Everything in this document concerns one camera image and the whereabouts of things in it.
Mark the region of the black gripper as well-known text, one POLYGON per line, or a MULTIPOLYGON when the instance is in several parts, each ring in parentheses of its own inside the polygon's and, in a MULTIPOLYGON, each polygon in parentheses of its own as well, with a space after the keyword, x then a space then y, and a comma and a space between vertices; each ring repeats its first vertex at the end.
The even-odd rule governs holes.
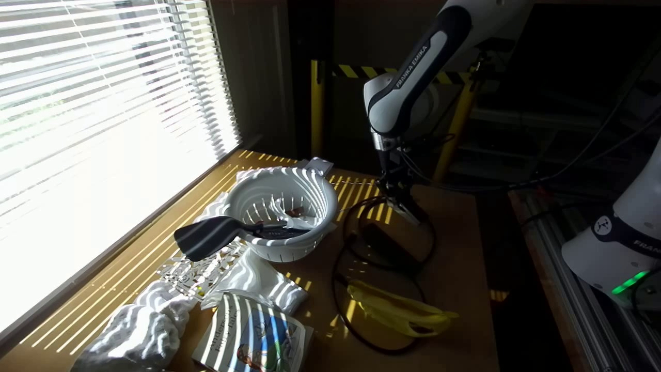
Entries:
POLYGON ((428 213, 413 200, 408 189, 410 189, 410 176, 408 176, 408 166, 404 163, 402 155, 395 148, 389 150, 379 150, 378 152, 379 162, 379 181, 378 181, 378 199, 381 205, 389 205, 389 195, 397 192, 397 209, 401 210, 402 216, 406 216, 413 225, 420 225, 428 221, 428 213))

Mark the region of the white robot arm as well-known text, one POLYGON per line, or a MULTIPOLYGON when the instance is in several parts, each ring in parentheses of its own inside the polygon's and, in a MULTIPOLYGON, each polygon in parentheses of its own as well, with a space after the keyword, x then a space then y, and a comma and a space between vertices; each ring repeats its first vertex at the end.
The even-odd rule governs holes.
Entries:
POLYGON ((428 213, 410 196, 410 178, 401 155, 401 138, 413 127, 417 100, 453 55, 492 37, 529 2, 444 0, 402 66, 363 84, 363 110, 381 169, 378 185, 395 210, 410 223, 428 221, 428 213))

